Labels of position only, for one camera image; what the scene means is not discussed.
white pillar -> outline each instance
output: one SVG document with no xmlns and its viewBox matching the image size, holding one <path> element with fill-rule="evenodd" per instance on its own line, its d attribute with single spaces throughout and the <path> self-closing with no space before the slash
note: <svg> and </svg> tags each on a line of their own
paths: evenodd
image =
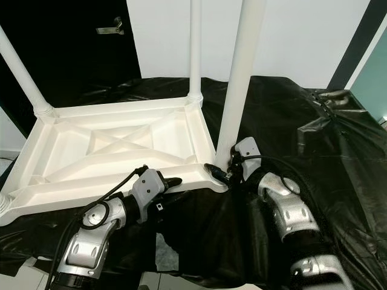
<svg viewBox="0 0 387 290">
<path fill-rule="evenodd" d="M 188 100 L 203 104 L 201 94 L 201 0 L 191 0 L 190 8 L 190 74 Z"/>
<path fill-rule="evenodd" d="M 230 149 L 236 143 L 249 88 L 256 47 L 265 11 L 265 0 L 243 0 L 232 59 L 229 86 L 216 149 L 215 165 L 228 168 Z"/>
<path fill-rule="evenodd" d="M 52 113 L 53 107 L 47 103 L 43 98 L 40 90 L 35 85 L 35 82 L 31 78 L 27 69 L 23 65 L 20 57 L 13 48 L 11 42 L 9 41 L 7 35 L 5 35 L 4 30 L 0 26 L 0 53 L 3 56 L 5 62 L 11 69 L 11 72 L 15 76 L 19 85 L 23 89 L 25 95 L 31 102 L 34 107 L 35 115 L 48 115 Z"/>
</svg>

black tarp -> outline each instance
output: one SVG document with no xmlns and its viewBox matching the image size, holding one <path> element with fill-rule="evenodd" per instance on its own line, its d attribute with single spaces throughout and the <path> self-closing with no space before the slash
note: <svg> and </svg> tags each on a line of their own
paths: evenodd
<svg viewBox="0 0 387 290">
<path fill-rule="evenodd" d="M 99 87 L 72 105 L 182 97 L 188 84 L 133 80 Z M 226 90 L 225 82 L 202 79 L 203 115 L 215 146 Z M 304 199 L 355 289 L 387 289 L 387 132 L 350 92 L 342 93 L 344 101 L 319 97 L 324 92 L 286 78 L 252 77 L 238 140 L 253 136 L 262 154 L 290 162 L 308 180 L 312 191 Z M 52 257 L 74 211 L 23 216 L 0 228 L 0 272 L 14 274 L 30 256 Z M 249 282 L 279 289 L 288 257 L 268 216 L 254 193 L 194 190 L 165 211 L 162 223 L 116 232 L 105 272 L 155 271 L 158 230 L 179 253 L 176 275 L 210 288 Z"/>
</svg>

black door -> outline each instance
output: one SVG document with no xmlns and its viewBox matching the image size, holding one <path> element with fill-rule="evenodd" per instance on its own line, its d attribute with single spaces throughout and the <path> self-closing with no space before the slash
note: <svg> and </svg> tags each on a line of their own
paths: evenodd
<svg viewBox="0 0 387 290">
<path fill-rule="evenodd" d="M 97 34 L 116 17 L 123 35 Z M 2 1 L 0 24 L 54 107 L 82 105 L 85 92 L 141 77 L 125 0 Z M 28 133 L 32 110 L 15 81 L 5 82 L 12 76 L 4 64 L 1 59 L 1 105 Z"/>
</svg>

